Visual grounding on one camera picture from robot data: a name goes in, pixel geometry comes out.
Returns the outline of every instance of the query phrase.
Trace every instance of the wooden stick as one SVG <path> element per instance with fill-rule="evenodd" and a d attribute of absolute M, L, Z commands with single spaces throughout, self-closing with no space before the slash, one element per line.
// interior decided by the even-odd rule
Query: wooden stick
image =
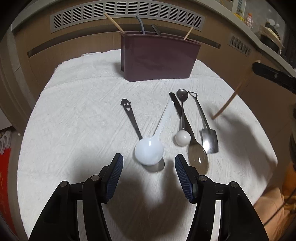
<path fill-rule="evenodd" d="M 223 107 L 213 117 L 211 117 L 212 120 L 216 119 L 226 109 L 226 107 L 230 104 L 230 102 L 237 95 L 238 91 L 243 86 L 243 84 L 248 81 L 248 79 L 250 78 L 252 72 L 253 71 L 252 71 L 252 65 L 251 65 L 251 67 L 247 70 L 246 78 L 239 83 L 239 85 L 237 86 L 237 88 L 235 89 L 235 91 L 233 92 L 233 94 L 230 96 L 229 100 L 225 103 L 225 105 L 223 105 Z"/>
<path fill-rule="evenodd" d="M 123 34 L 125 34 L 125 31 L 111 18 L 108 14 L 104 13 L 104 15 L 115 25 L 116 28 Z"/>
<path fill-rule="evenodd" d="M 186 36 L 185 36 L 184 40 L 186 40 L 186 39 L 187 39 L 187 37 L 188 37 L 188 36 L 189 36 L 189 34 L 191 33 L 192 29 L 193 29 L 193 26 L 191 27 L 191 29 L 189 30 L 189 32 L 186 34 Z"/>

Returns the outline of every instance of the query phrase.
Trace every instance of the dark red container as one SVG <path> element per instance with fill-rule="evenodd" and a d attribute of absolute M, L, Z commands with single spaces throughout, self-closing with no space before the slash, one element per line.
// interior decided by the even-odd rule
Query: dark red container
<path fill-rule="evenodd" d="M 121 69 L 128 81 L 189 78 L 200 44 L 139 31 L 121 34 Z"/>

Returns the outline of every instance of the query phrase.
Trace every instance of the air vent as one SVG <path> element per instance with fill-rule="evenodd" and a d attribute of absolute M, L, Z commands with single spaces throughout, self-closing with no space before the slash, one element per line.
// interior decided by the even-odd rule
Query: air vent
<path fill-rule="evenodd" d="M 92 17 L 92 5 L 83 6 L 83 19 Z"/>
<path fill-rule="evenodd" d="M 62 26 L 62 14 L 54 16 L 54 28 L 59 28 Z"/>
<path fill-rule="evenodd" d="M 169 6 L 161 5 L 159 16 L 161 18 L 168 18 L 168 9 L 169 8 L 170 8 Z"/>
<path fill-rule="evenodd" d="M 230 35 L 228 45 L 235 48 L 247 57 L 249 57 L 251 53 L 251 48 L 244 44 L 239 38 L 235 37 L 233 34 Z"/>
<path fill-rule="evenodd" d="M 178 21 L 181 23 L 184 23 L 186 19 L 186 15 L 187 15 L 186 11 L 180 10 Z"/>
<path fill-rule="evenodd" d="M 152 3 L 150 6 L 150 16 L 158 16 L 159 4 Z"/>
<path fill-rule="evenodd" d="M 202 30 L 205 21 L 205 17 L 200 14 L 163 2 L 107 0 L 83 3 L 52 14 L 50 16 L 51 32 L 83 22 L 105 19 L 104 12 L 112 18 L 134 18 L 140 15 L 142 18 L 162 20 L 187 27 L 193 26 L 199 31 Z"/>
<path fill-rule="evenodd" d="M 71 23 L 71 10 L 63 12 L 63 25 Z"/>
<path fill-rule="evenodd" d="M 136 15 L 138 8 L 138 2 L 128 2 L 128 14 Z"/>
<path fill-rule="evenodd" d="M 189 24 L 189 25 L 193 25 L 193 20 L 194 20 L 194 14 L 192 13 L 188 13 L 188 16 L 187 16 L 187 21 L 186 23 Z"/>
<path fill-rule="evenodd" d="M 139 15 L 148 15 L 149 3 L 140 2 Z"/>
<path fill-rule="evenodd" d="M 115 9 L 115 2 L 106 2 L 105 5 L 105 12 L 108 15 L 114 15 Z"/>
<path fill-rule="evenodd" d="M 117 2 L 116 14 L 124 15 L 126 13 L 126 2 Z"/>
<path fill-rule="evenodd" d="M 81 20 L 81 7 L 73 9 L 73 22 Z"/>
<path fill-rule="evenodd" d="M 170 19 L 176 21 L 178 17 L 178 12 L 179 12 L 179 9 L 172 7 L 170 9 Z"/>
<path fill-rule="evenodd" d="M 200 16 L 195 16 L 194 26 L 199 28 L 202 23 L 202 18 Z"/>
<path fill-rule="evenodd" d="M 103 3 L 96 3 L 94 5 L 94 17 L 95 18 L 103 16 L 103 7 L 104 7 Z"/>

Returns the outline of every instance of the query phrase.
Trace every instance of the white textured cloth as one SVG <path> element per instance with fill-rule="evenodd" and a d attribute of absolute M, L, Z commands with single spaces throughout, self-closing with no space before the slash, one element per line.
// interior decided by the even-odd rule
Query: white textured cloth
<path fill-rule="evenodd" d="M 207 176 L 214 182 L 236 181 L 252 203 L 260 197 L 277 165 L 276 155 L 260 123 L 236 96 L 215 121 L 233 90 L 211 69 L 196 61 L 189 79 L 128 82 L 120 71 L 120 50 L 90 53 L 57 67 L 29 119 L 20 152 L 17 193 L 20 214 L 29 236 L 58 184 L 83 182 L 108 165 L 115 153 L 124 166 L 108 204 L 103 204 L 111 238 L 116 240 L 186 240 L 195 212 L 183 194 L 174 160 L 188 159 L 187 147 L 174 144 L 180 119 L 173 109 L 160 140 L 165 168 L 149 173 L 135 161 L 138 141 L 120 105 L 131 101 L 143 137 L 158 125 L 168 93 L 179 88 L 198 93 L 209 126 L 218 136 L 219 152 L 209 154 Z M 202 119 L 194 99 L 184 103 L 185 114 L 200 142 Z M 215 216 L 212 240 L 218 236 Z M 81 241 L 86 240 L 82 205 L 78 205 Z"/>

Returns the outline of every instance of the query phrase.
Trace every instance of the white plastic spoon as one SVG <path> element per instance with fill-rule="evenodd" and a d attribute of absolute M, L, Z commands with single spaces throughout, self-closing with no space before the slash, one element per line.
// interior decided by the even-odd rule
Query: white plastic spoon
<path fill-rule="evenodd" d="M 137 143 L 135 147 L 135 156 L 140 163 L 152 166 L 157 164 L 163 157 L 163 144 L 159 141 L 159 135 L 170 116 L 173 107 L 174 102 L 169 101 L 155 134 L 151 138 L 143 138 Z"/>

